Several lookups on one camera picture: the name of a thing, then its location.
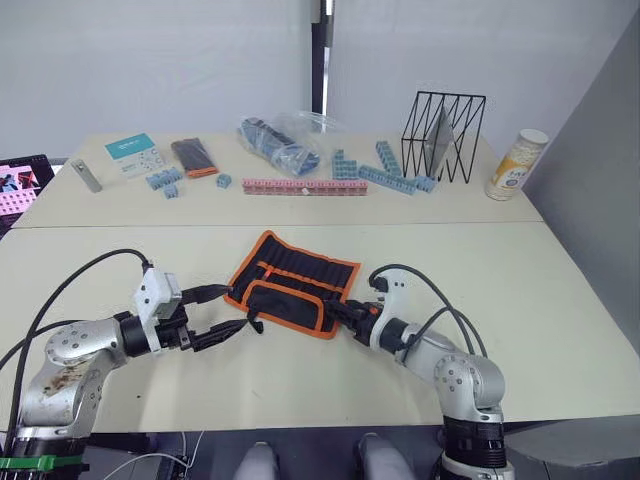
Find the table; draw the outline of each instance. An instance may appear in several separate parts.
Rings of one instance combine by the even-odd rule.
[[[91,193],[68,162],[38,201],[14,228],[141,226],[141,225],[388,225],[443,222],[542,221],[524,194],[497,202],[484,194],[498,158],[484,139],[478,143],[472,180],[461,175],[431,194],[413,196],[369,184],[366,197],[278,197],[242,193],[243,177],[282,177],[268,162],[247,152],[234,134],[151,134],[160,153],[180,167],[170,149],[174,140],[198,136],[221,171],[233,178],[227,190],[215,185],[214,176],[178,183],[180,196],[166,200],[152,191],[144,176],[126,180],[108,157],[104,145],[131,134],[87,137],[71,157],[82,158],[104,190]],[[381,168],[375,142],[387,138],[401,162],[399,135],[335,135],[330,143],[345,149],[347,158]],[[330,162],[316,176],[330,178]]]
[[[141,249],[174,272],[181,287],[227,281],[261,226],[34,228],[0,243],[0,351],[21,336],[49,293],[87,260],[118,247]],[[375,267],[398,261],[421,269],[479,329],[502,369],[506,421],[640,413],[640,364],[582,273],[542,222],[278,226],[283,240],[362,262],[352,298],[372,299]],[[139,262],[122,257],[90,270],[62,294],[46,322],[104,318],[131,308]],[[439,304],[420,284],[412,320]],[[202,331],[241,318],[222,301],[188,308]],[[450,320],[437,330],[458,345]],[[26,378],[43,358],[38,339]],[[0,374],[6,424],[12,368]],[[432,387],[355,342],[331,341],[265,322],[201,353],[171,351],[131,360],[111,374],[97,432],[224,430],[293,426],[438,424]]]

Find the floor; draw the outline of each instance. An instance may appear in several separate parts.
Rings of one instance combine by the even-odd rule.
[[[206,432],[200,443],[190,478],[231,480],[246,450],[256,441],[267,441],[276,450],[282,480],[352,480],[353,447],[367,432],[389,439],[405,456],[417,478],[427,479],[431,466],[440,454],[437,442],[439,427],[335,427],[242,430]],[[187,433],[187,451],[193,452],[199,432]],[[180,433],[160,433],[153,436],[157,449],[170,454],[182,452]],[[518,480],[638,480],[640,459],[617,460],[579,468],[560,466],[528,458],[514,450],[508,452],[516,468]],[[82,480],[101,480],[118,465],[134,458],[122,452],[90,448],[86,461],[91,471]],[[111,480],[131,478],[156,479],[160,461],[147,458],[123,468]]]

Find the small box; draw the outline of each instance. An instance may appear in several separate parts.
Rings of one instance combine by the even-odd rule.
[[[146,133],[118,140],[105,148],[127,178],[150,172],[166,163]]]

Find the gray pants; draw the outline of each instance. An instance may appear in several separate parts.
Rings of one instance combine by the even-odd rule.
[[[416,480],[402,454],[375,433],[368,433],[358,443],[366,480]],[[271,447],[256,443],[249,449],[233,480],[277,480],[278,462]]]

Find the tool roll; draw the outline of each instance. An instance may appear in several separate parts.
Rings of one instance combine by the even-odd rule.
[[[318,338],[333,338],[338,324],[325,318],[323,300],[344,302],[360,268],[292,247],[264,232],[229,283],[227,303]]]

